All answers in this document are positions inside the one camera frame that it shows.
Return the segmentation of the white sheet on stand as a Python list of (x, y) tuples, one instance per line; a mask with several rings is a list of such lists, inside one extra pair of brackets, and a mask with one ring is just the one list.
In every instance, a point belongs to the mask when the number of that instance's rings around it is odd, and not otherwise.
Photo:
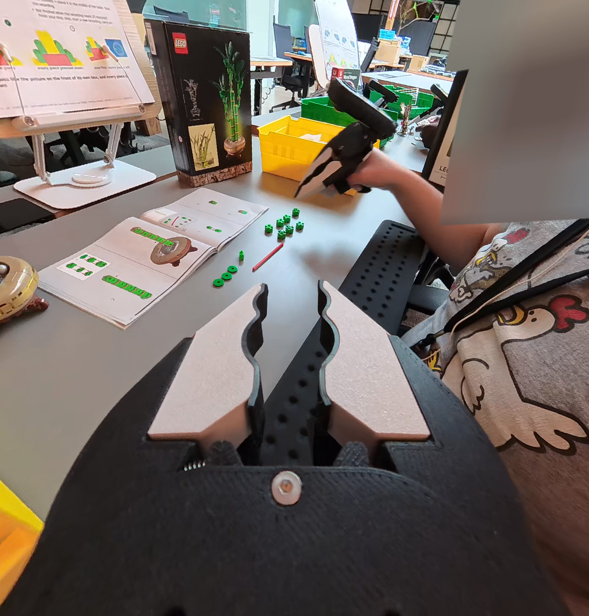
[(314, 1), (322, 59), (328, 68), (360, 69), (357, 33), (347, 1)]

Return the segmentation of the green plastic bin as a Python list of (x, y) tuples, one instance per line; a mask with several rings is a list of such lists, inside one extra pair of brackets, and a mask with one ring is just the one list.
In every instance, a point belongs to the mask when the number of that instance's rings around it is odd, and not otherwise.
[[(401, 121), (401, 104), (412, 103), (409, 119), (414, 119), (428, 112), (434, 103), (434, 95), (405, 86), (386, 86), (397, 96), (396, 102), (388, 102), (384, 111), (396, 122)], [(328, 96), (306, 98), (301, 101), (301, 117), (345, 127), (355, 121), (351, 115), (335, 110)]]

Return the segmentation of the grey desk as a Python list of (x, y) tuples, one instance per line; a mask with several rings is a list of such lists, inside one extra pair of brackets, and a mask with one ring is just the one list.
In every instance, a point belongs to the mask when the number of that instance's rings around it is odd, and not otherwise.
[[(127, 329), (44, 292), (47, 311), (0, 327), (0, 480), (42, 520), (95, 428), (180, 340), (253, 284), (266, 283), (268, 316), (256, 359), (267, 398), (318, 319), (317, 280), (339, 287), (383, 220), (414, 226), (383, 190), (293, 200), (297, 182), (263, 173), (257, 137), (252, 148), (251, 173), (210, 188), (268, 211)], [(264, 234), (265, 224), (293, 208), (303, 232), (284, 242)], [(252, 272), (279, 243), (284, 248)], [(231, 265), (238, 272), (214, 287)]]

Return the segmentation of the black office chair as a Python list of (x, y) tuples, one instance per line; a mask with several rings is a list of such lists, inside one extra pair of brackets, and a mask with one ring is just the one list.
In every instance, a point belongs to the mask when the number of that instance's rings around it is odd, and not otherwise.
[[(293, 54), (293, 39), (291, 36), (290, 26), (279, 25), (277, 22), (273, 23), (274, 27), (274, 40), (275, 51), (278, 58), (285, 60), (292, 60), (292, 58), (286, 56), (286, 53)], [(292, 96), (290, 102), (284, 102), (276, 104), (270, 108), (269, 113), (278, 109), (300, 107), (301, 102), (296, 100), (296, 96), (304, 98), (303, 95), (307, 95), (309, 87), (309, 70), (308, 66), (303, 63), (292, 63), (283, 69), (281, 77), (277, 80), (277, 84), (290, 91)]]

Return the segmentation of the person's right forearm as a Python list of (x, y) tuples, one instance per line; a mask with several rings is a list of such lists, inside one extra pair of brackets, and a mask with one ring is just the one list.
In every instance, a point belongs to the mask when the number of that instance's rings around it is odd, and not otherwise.
[(506, 223), (441, 224), (443, 194), (420, 175), (396, 166), (391, 192), (430, 250), (454, 271), (465, 267), (481, 247), (507, 227)]

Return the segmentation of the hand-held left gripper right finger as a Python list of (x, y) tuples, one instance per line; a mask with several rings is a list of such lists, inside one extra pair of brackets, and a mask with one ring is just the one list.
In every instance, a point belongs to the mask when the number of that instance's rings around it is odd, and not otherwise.
[(431, 436), (390, 334), (329, 282), (318, 282), (315, 465), (396, 466), (391, 443)]

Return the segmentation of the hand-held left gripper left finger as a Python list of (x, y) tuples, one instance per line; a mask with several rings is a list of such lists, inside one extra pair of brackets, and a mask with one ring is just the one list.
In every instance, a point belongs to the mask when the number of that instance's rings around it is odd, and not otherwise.
[(197, 330), (148, 429), (153, 441), (193, 441), (206, 455), (228, 441), (244, 464), (260, 462), (264, 431), (260, 367), (268, 286), (254, 285)]

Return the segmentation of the yellow plastic parts bin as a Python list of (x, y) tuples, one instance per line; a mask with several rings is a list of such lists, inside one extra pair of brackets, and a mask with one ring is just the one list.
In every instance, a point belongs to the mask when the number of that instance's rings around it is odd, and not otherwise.
[(0, 605), (33, 554), (44, 523), (0, 480)]
[[(262, 170), (300, 182), (324, 146), (342, 130), (342, 126), (292, 116), (270, 122), (259, 128)], [(293, 136), (305, 133), (321, 133), (326, 143)]]

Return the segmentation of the black toy set box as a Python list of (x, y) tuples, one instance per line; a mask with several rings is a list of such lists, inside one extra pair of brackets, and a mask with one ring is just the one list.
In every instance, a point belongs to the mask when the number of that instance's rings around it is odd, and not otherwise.
[(179, 180), (191, 187), (252, 171), (250, 36), (145, 19)]

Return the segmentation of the black framed sign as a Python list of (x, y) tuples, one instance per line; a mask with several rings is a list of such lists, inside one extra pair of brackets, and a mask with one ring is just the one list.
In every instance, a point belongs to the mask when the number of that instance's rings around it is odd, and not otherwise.
[(442, 193), (444, 193), (447, 181), (450, 154), (460, 113), (462, 91), (467, 76), (467, 69), (460, 70), (455, 75), (434, 141), (422, 170), (422, 177)]

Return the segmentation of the cluster of green round bricks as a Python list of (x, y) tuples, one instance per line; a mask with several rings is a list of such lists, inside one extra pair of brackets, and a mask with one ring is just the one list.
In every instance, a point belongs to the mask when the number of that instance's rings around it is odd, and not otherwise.
[(266, 236), (275, 235), (278, 242), (284, 242), (296, 234), (303, 232), (305, 223), (300, 218), (292, 218), (291, 214), (283, 214), (273, 223), (264, 225), (263, 232)]

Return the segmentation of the thin red toy rod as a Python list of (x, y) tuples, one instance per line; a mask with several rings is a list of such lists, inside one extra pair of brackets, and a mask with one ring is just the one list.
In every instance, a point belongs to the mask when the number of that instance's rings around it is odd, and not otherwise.
[(265, 257), (263, 257), (257, 264), (252, 267), (252, 272), (258, 271), (265, 263), (267, 263), (271, 258), (273, 258), (276, 254), (278, 254), (283, 248), (285, 243), (279, 243), (276, 248), (274, 248), (270, 253), (268, 253)]

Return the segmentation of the person's right hand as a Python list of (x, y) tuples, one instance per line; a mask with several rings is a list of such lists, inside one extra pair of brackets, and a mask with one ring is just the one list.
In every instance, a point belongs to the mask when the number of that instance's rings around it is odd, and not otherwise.
[(393, 193), (403, 188), (409, 170), (373, 148), (357, 169), (347, 178), (351, 187), (369, 187)]

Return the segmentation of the toy bamboo stalk in tan pot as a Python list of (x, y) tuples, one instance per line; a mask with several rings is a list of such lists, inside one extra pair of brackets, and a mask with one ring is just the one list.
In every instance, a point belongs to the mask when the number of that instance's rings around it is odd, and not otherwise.
[(36, 294), (39, 277), (25, 260), (0, 256), (0, 325), (24, 312), (43, 312), (49, 303)]

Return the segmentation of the small toy set box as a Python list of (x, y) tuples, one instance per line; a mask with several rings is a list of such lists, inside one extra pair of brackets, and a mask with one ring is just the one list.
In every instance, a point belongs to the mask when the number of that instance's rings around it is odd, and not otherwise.
[(359, 90), (361, 70), (360, 68), (345, 68), (332, 66), (330, 81), (341, 80), (346, 86), (354, 91)]

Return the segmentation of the building instruction booklet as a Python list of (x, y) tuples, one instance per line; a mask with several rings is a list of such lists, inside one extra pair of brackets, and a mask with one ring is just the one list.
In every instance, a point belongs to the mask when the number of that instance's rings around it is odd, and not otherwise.
[(126, 328), (267, 210), (199, 188), (44, 268), (39, 288)]

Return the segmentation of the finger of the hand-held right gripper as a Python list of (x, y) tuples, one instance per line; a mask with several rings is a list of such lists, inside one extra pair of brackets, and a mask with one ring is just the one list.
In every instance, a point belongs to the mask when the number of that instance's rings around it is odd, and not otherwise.
[(306, 198), (328, 188), (331, 185), (330, 177), (338, 171), (339, 159), (336, 158), (333, 147), (328, 143), (305, 172), (296, 189), (295, 198)]
[(345, 193), (345, 176), (342, 162), (337, 159), (315, 159), (298, 185), (298, 198), (314, 193)]

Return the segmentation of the person's printed shirt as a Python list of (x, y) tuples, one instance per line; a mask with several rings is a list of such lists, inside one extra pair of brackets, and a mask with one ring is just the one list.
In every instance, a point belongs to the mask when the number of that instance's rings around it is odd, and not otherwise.
[[(589, 270), (589, 229), (493, 300)], [(589, 615), (589, 274), (438, 338), (429, 368), (499, 451), (573, 615)]]

